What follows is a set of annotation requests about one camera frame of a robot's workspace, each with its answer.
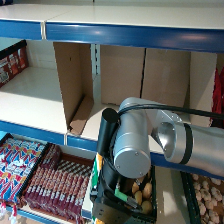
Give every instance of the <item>metal shelving unit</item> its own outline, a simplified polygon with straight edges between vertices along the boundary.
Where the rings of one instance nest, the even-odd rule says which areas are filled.
[[[223,9],[224,4],[218,1],[214,4],[175,5],[102,2],[66,6],[15,4],[0,7],[0,36],[224,53]],[[100,122],[99,118],[96,120],[95,129]],[[57,132],[1,118],[0,130],[96,151],[97,131],[92,136],[88,130],[84,130],[83,136],[72,136],[64,128]],[[216,177],[202,170],[168,163],[161,149],[154,143],[151,149],[153,165]],[[82,213],[84,217],[91,218],[89,208],[84,208]],[[18,214],[42,223],[57,223],[27,211],[19,210]]]

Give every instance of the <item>candy bar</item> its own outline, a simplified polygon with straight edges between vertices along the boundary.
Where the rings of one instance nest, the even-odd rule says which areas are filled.
[[[11,160],[13,156],[16,154],[16,150],[10,149],[5,155],[4,155],[4,161],[11,163]]]
[[[65,172],[63,173],[63,176],[62,176],[62,178],[61,178],[61,181],[60,181],[60,184],[59,184],[59,186],[58,186],[57,192],[56,192],[56,194],[55,194],[55,198],[54,198],[54,201],[53,201],[53,206],[54,206],[54,207],[57,207],[57,205],[58,205],[59,198],[60,198],[61,192],[62,192],[62,190],[63,190],[63,187],[64,187],[64,185],[65,185],[65,181],[66,181],[66,179],[67,179],[67,176],[68,176],[68,172],[65,171]]]
[[[5,156],[9,152],[11,152],[11,149],[1,147],[1,150],[0,150],[0,162],[6,162],[5,161]]]
[[[26,178],[27,178],[27,176],[28,176],[28,174],[30,173],[30,169],[29,168],[20,168],[20,170],[23,172],[20,172],[20,176],[21,176],[21,174],[22,174],[22,177],[18,177],[17,176],[17,181],[18,181],[18,183],[16,184],[16,186],[12,189],[12,191],[11,191],[11,194],[10,194],[10,196],[9,196],[9,198],[8,198],[8,201],[13,201],[13,202],[17,202],[17,198],[16,198],[16,196],[17,196],[17,193],[18,193],[18,191],[20,190],[20,188],[21,188],[21,186],[23,185],[23,183],[24,183],[24,181],[26,180]]]
[[[26,191],[25,199],[26,199],[26,201],[28,202],[28,204],[31,205],[31,206],[33,205],[33,203],[32,203],[32,201],[30,200],[30,194],[31,194],[31,192],[32,192],[32,189],[33,189],[33,187],[34,187],[34,184],[35,184],[35,182],[36,182],[36,179],[39,178],[40,173],[42,173],[43,170],[44,170],[44,169],[41,169],[40,167],[38,167],[38,169],[37,169],[35,175],[34,175],[33,178],[32,178],[32,181],[31,181],[31,183],[30,183],[30,186],[29,186],[28,190]]]
[[[57,211],[60,215],[63,216],[64,214],[64,204],[66,202],[66,198],[69,194],[69,190],[72,186],[72,182],[74,179],[74,174],[73,173],[69,173],[65,182],[65,185],[63,187],[63,190],[61,192],[60,198],[59,198],[59,202],[57,204]]]
[[[70,199],[70,202],[68,205],[68,215],[71,219],[76,218],[76,215],[74,215],[74,213],[73,213],[73,207],[74,207],[75,199],[76,199],[76,197],[79,193],[80,187],[82,185],[82,182],[83,182],[83,176],[79,176],[77,184],[72,192],[72,196],[71,196],[71,199]]]
[[[1,199],[8,199],[7,198],[7,195],[11,193],[11,188],[14,187],[14,181],[11,183],[10,182],[10,179],[11,179],[11,176],[13,175],[13,171],[16,169],[17,167],[15,165],[11,165],[9,164],[6,169],[5,169],[5,172],[4,174],[2,175],[1,177],[1,180],[0,180],[0,186],[1,186],[1,189],[0,189],[0,198]]]
[[[12,149],[18,151],[20,146],[21,146],[21,144],[22,144],[22,141],[15,140],[14,143],[13,143]]]
[[[60,155],[61,155],[61,149],[59,148],[59,146],[52,145],[41,167],[47,169],[56,169],[58,166]]]
[[[39,196],[39,193],[44,185],[44,181],[46,180],[46,177],[47,177],[47,174],[48,174],[48,171],[47,169],[44,169],[44,168],[41,168],[41,170],[43,170],[43,175],[41,176],[40,178],[40,181],[39,181],[39,185],[36,186],[36,190],[34,191],[33,195],[32,195],[32,202],[33,202],[33,205],[34,207],[37,207],[39,208],[40,205],[39,205],[39,201],[38,201],[38,196]]]
[[[37,201],[37,203],[39,204],[39,206],[41,206],[41,199],[42,199],[44,190],[45,190],[45,188],[46,188],[46,186],[47,186],[48,180],[49,180],[49,178],[50,178],[51,172],[52,172],[52,170],[48,170],[47,175],[46,175],[46,178],[45,178],[45,180],[44,180],[44,182],[43,182],[43,185],[42,185],[42,187],[41,187],[41,189],[40,189],[40,191],[39,191],[39,194],[38,194],[38,196],[37,196],[36,201]]]
[[[56,210],[56,208],[54,207],[53,202],[54,202],[54,199],[55,199],[55,195],[56,195],[56,193],[57,193],[57,191],[58,191],[58,187],[59,187],[60,181],[61,181],[61,179],[62,179],[62,176],[63,176],[63,172],[59,171],[57,180],[56,180],[56,182],[55,182],[53,191],[52,191],[51,196],[50,196],[50,200],[48,201],[49,208],[51,209],[51,211],[52,211],[54,214],[57,214],[57,210]]]
[[[73,195],[73,191],[76,187],[77,181],[78,181],[79,175],[75,174],[72,185],[70,186],[68,195],[66,197],[65,203],[63,204],[63,211],[64,211],[64,217],[66,217],[67,219],[69,219],[70,215],[68,214],[68,206],[71,200],[71,197]]]
[[[75,200],[75,204],[74,204],[73,212],[72,212],[73,215],[81,214],[82,204],[83,204],[83,200],[84,200],[84,197],[86,194],[86,189],[87,189],[88,183],[89,183],[89,177],[86,176],[83,180],[82,186],[81,186],[78,196]]]
[[[34,196],[37,195],[36,190],[40,186],[40,182],[43,181],[44,177],[47,176],[48,170],[41,169],[39,175],[36,178],[36,181],[33,185],[31,193],[29,195],[29,199],[33,201]]]
[[[52,145],[43,161],[43,163],[41,164],[41,167],[46,168],[47,164],[50,162],[51,158],[53,157],[53,153],[54,153],[54,145]]]
[[[19,184],[20,180],[23,177],[23,173],[24,173],[25,167],[22,168],[16,168],[8,183],[4,184],[1,188],[1,194],[0,197],[3,198],[4,200],[8,200],[8,198],[11,195],[11,191],[15,188],[16,185]]]
[[[49,210],[50,212],[51,212],[51,209],[49,207],[49,201],[50,201],[54,186],[57,185],[56,181],[57,181],[57,178],[59,177],[60,173],[61,172],[59,172],[59,171],[56,171],[54,173],[53,178],[49,181],[48,190],[47,190],[47,193],[44,198],[43,206],[46,208],[46,210]]]
[[[26,176],[23,176],[19,183],[12,189],[11,194],[9,196],[8,201],[17,202],[17,193],[19,192],[21,186],[23,185],[24,181],[26,180]]]
[[[52,171],[51,171],[51,175],[50,175],[50,177],[49,177],[49,179],[48,179],[47,185],[46,185],[46,187],[45,187],[45,189],[44,189],[43,195],[42,195],[41,200],[40,200],[40,202],[41,202],[41,207],[42,207],[43,209],[45,208],[45,209],[46,209],[47,211],[49,211],[49,212],[50,212],[50,209],[48,209],[47,206],[44,207],[44,205],[45,205],[45,198],[46,198],[46,195],[47,195],[48,190],[50,189],[51,181],[53,180],[54,174],[55,174],[55,171],[52,170]]]

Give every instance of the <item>crate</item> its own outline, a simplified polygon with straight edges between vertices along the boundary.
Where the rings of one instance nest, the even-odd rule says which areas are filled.
[[[145,215],[142,213],[135,213],[127,221],[127,224],[152,224],[156,223],[157,220],[157,203],[156,203],[156,176],[155,176],[155,166],[151,168],[151,183],[152,183],[152,214]]]
[[[182,178],[185,197],[187,200],[187,208],[191,224],[201,224],[200,210],[195,195],[192,177],[189,173],[180,172],[180,174]]]

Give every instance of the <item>blue shelf edge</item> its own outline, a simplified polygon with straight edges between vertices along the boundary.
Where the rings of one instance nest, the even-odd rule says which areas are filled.
[[[51,41],[224,53],[224,30],[46,23]]]
[[[58,145],[64,145],[64,134],[54,133],[19,124],[0,121],[0,130],[12,134],[31,137]]]
[[[81,211],[81,215],[82,215],[82,217],[85,218],[85,219],[89,219],[89,220],[92,219],[92,214],[91,214],[90,211],[86,211],[86,210],[82,209],[82,211]]]
[[[0,20],[0,27],[0,37],[42,40],[40,22]]]
[[[68,135],[67,146],[96,152],[97,141]]]
[[[12,212],[12,207],[6,206],[6,210],[9,211],[9,212]],[[35,214],[29,213],[29,212],[26,212],[26,211],[23,211],[23,210],[20,210],[20,209],[17,209],[17,214],[18,215],[21,215],[23,217],[26,217],[28,219],[33,219],[33,220],[35,220],[37,222],[40,222],[40,223],[45,223],[45,224],[60,224],[59,222],[55,222],[55,221],[52,221],[52,220],[43,218],[43,217],[41,217],[39,215],[35,215]]]

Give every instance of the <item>shelf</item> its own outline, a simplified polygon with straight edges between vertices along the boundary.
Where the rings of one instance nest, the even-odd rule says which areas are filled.
[[[6,206],[6,210],[9,212],[12,212],[12,207]],[[17,214],[25,218],[33,219],[35,221],[38,221],[40,223],[45,223],[45,224],[61,224],[61,223],[71,224],[70,222],[63,222],[63,220],[61,219],[57,219],[54,217],[52,218],[51,216],[32,211],[28,206],[23,207],[23,209],[18,209]]]
[[[0,36],[41,40],[47,19],[71,10],[69,6],[14,4],[0,7]]]
[[[0,130],[64,145],[67,132],[56,70],[28,67],[0,89]]]
[[[53,41],[224,52],[223,9],[222,3],[76,5],[46,22],[46,36]]]
[[[180,172],[156,167],[157,224],[190,223],[187,201]],[[82,215],[91,217],[91,201],[89,199],[90,183],[82,208]]]

